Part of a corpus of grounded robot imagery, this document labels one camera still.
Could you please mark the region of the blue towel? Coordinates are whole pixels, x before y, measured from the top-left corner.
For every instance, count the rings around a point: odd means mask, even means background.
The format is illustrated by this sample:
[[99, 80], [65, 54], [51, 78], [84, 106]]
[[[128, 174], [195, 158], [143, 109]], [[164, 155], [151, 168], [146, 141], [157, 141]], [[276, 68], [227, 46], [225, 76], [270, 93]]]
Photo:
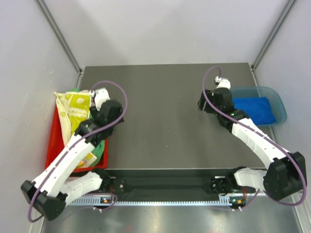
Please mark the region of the blue towel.
[[243, 110], [256, 125], [270, 125], [276, 122], [266, 97], [233, 98], [233, 102], [235, 108]]

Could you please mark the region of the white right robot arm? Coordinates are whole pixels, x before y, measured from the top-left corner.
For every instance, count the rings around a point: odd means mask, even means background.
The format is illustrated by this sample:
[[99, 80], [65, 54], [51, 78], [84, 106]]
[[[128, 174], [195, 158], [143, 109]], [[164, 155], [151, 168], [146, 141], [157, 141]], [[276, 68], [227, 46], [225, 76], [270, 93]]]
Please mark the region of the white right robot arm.
[[243, 110], [236, 109], [229, 89], [221, 87], [203, 90], [198, 108], [215, 114], [219, 124], [240, 139], [264, 164], [265, 170], [247, 167], [236, 168], [227, 179], [232, 192], [249, 186], [265, 192], [271, 199], [280, 201], [298, 191], [306, 196], [307, 176], [304, 156], [291, 153], [264, 134]]

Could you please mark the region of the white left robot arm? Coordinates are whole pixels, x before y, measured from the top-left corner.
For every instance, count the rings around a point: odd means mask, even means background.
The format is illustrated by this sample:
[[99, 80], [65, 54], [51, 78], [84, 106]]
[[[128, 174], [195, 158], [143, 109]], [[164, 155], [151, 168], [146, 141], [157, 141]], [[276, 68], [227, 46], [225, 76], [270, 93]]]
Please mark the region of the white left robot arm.
[[68, 144], [54, 161], [34, 180], [26, 180], [21, 191], [30, 205], [29, 213], [36, 209], [48, 221], [56, 219], [74, 200], [92, 191], [106, 192], [110, 188], [108, 174], [95, 168], [86, 175], [67, 182], [78, 164], [100, 142], [123, 122], [123, 107], [117, 100], [107, 100], [100, 109], [90, 108], [92, 118], [80, 123]]

